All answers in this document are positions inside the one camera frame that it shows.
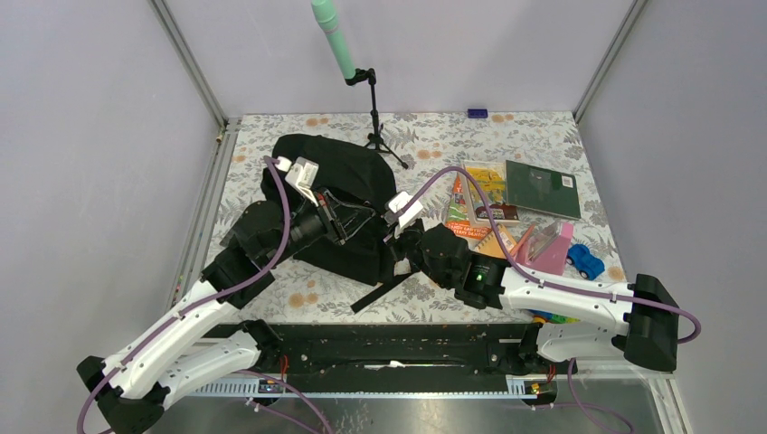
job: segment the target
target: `pink object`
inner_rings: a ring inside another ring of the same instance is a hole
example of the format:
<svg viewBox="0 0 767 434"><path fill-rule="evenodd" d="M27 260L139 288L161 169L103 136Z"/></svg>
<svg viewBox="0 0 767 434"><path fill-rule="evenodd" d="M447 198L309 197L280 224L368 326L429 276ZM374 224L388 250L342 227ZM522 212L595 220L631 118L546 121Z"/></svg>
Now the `pink object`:
<svg viewBox="0 0 767 434"><path fill-rule="evenodd" d="M555 222L522 244L516 254L516 260L520 265L531 269L562 276L567 251L572 241L573 224ZM536 243L548 244L548 247L543 247L540 253L533 253L535 258L531 259L531 246L535 246Z"/></svg>

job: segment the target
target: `mint green cylinder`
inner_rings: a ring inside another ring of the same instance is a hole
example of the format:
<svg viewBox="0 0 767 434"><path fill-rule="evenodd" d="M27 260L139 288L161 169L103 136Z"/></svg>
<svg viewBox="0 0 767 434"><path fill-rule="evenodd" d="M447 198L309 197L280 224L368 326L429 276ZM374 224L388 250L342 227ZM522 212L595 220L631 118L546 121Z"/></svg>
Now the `mint green cylinder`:
<svg viewBox="0 0 767 434"><path fill-rule="evenodd" d="M336 56L338 68L341 68L344 78L353 78L355 65L352 63L352 56L349 54L349 47L346 46L344 34L338 28L338 14L333 2L331 0L312 0L312 11L319 27L325 32L327 42L330 43L330 49Z"/></svg>

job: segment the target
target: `green book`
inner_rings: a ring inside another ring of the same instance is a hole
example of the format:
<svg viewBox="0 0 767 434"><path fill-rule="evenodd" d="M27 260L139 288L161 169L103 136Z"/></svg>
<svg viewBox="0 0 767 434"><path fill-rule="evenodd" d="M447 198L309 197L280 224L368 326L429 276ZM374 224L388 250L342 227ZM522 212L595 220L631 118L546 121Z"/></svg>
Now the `green book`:
<svg viewBox="0 0 767 434"><path fill-rule="evenodd" d="M580 219L575 176L506 161L507 203L529 210Z"/></svg>

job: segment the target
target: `metal frame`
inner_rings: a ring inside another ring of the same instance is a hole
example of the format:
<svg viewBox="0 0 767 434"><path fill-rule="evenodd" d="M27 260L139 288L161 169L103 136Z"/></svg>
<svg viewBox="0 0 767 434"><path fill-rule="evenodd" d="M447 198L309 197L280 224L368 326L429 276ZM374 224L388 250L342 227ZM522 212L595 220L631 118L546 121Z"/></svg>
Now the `metal frame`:
<svg viewBox="0 0 767 434"><path fill-rule="evenodd" d="M278 373L269 373L271 377L279 378ZM507 392L472 392L472 393L460 393L460 392L424 392L424 393L380 393L380 392L306 392L304 395L310 399L394 399L394 400L509 400L509 399L527 399L534 400L535 395L525 394L525 380L530 381L529 378L506 376ZM233 375L225 378L220 378L215 382L210 382L205 386L197 389L195 392L190 393L187 396L200 396L200 397L215 397L215 398L296 398L294 393L262 393L258 392L259 384L263 380L253 378L244 375Z"/></svg>
<svg viewBox="0 0 767 434"><path fill-rule="evenodd" d="M213 236L215 216L219 202L223 196L223 186L226 182L226 174L232 163L234 145L237 143L237 134L240 131L242 118L229 119L227 128L223 133L221 143L213 152L211 163L205 173L203 190L194 208L194 221L186 235L186 243L182 251L181 261L174 274L170 297L166 303L166 310L170 309L200 276L208 253L208 247Z"/></svg>
<svg viewBox="0 0 767 434"><path fill-rule="evenodd" d="M182 296L190 287L191 284L199 276L200 271L204 266L205 257L207 255L208 246L213 235L213 226L215 223L215 216L218 210L219 202L223 195L223 188L226 180L226 175L229 171L229 165L232 161L232 154L236 145L237 135L240 129L241 118L228 119L224 114L221 105L204 74L194 58L188 43L182 35L178 24L173 17L165 0L148 0L153 10L157 15L157 19L163 28L176 50L180 61L185 66L185 69L189 73L189 77L193 84L197 88L205 106L210 112L215 122L221 128L226 128L220 143L212 152L211 161L208 165L208 169L204 175L204 186L201 194L197 200L194 212L194 222L190 227L187 234L186 243L183 251L182 259L179 263L177 272L174 276L173 287L174 291L167 301L166 308L170 308L175 300ZM613 40L611 41L608 50L605 52L601 59L599 66L594 72L585 92L583 93L581 100L578 102L575 110L573 111L573 117L576 124L580 124L583 119L586 110L590 106L597 90L604 81L604 78L609 71L610 67L614 63L620 49L628 39L631 30L639 20L641 13L644 11L645 6L649 0L634 0L631 4L629 11L626 13L623 21L621 22L618 31L616 32ZM581 366L581 373L578 377L588 379L603 379L603 380L621 380L626 378L636 378L637 376L647 379L649 388L655 400L656 407L658 409L658 415L661 419L665 432L673 433L685 433L692 432L687 413L679 399L679 391L677 389L677 382L675 377L671 373L653 373L642 370L641 373L637 372L636 366L632 366L629 363L625 363L621 360L609 360L609 361L594 361L588 362L585 360L579 360ZM526 377L526 380L531 380L534 376ZM524 393L524 389L520 390L520 385L524 386L521 379L508 378L509 394L504 393L491 393L491 394L442 394L442 393L427 393L427 394L310 394L312 398L319 397L333 397L333 398L478 398L478 399L492 399L492 398L509 398L509 395L517 395L518 398L521 393ZM256 379L252 378L225 378L217 382L213 382L208 386L203 387L197 391L197 396L242 396L246 392L243 388L252 389L257 384Z"/></svg>
<svg viewBox="0 0 767 434"><path fill-rule="evenodd" d="M175 48L175 52L178 54L178 58L189 73L189 78L192 79L192 83L194 83L197 91L200 92L200 97L203 99L203 103L208 108L208 111L211 112L211 116L219 127L225 127L227 117L223 113L215 94L213 94L211 86L205 79L200 65L194 59L192 51L189 49L189 44L186 43L184 36L181 34L181 30L178 28L178 24L175 22L166 1L148 0L148 2L155 11L160 24L166 30L168 38L173 43L173 48Z"/></svg>
<svg viewBox="0 0 767 434"><path fill-rule="evenodd" d="M581 100L573 111L573 117L575 118L576 124L581 123L581 119L583 119L583 115L592 103L594 95L604 81L607 71L610 70L615 58L618 57L620 49L623 48L623 44L626 42L626 39L628 39L631 30L634 28L634 24L639 20L639 17L648 2L649 0L634 0L629 11L626 13L626 16L623 17L623 22L620 23L620 27L618 27L618 31L612 38L612 42L610 42L607 52L604 53L604 57L602 57L601 62L597 67L597 71L594 72L591 81L589 81L589 85L586 86L585 93L583 93Z"/></svg>

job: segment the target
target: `blue toy car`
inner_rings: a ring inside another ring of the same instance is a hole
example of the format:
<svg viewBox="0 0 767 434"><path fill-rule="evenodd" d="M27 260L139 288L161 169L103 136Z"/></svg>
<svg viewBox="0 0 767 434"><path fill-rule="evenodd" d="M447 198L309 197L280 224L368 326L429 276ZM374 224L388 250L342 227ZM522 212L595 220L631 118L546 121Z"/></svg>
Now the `blue toy car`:
<svg viewBox="0 0 767 434"><path fill-rule="evenodd" d="M604 272L604 262L595 258L583 244L575 244L567 251L567 263L575 267L582 278L589 280L596 279Z"/></svg>

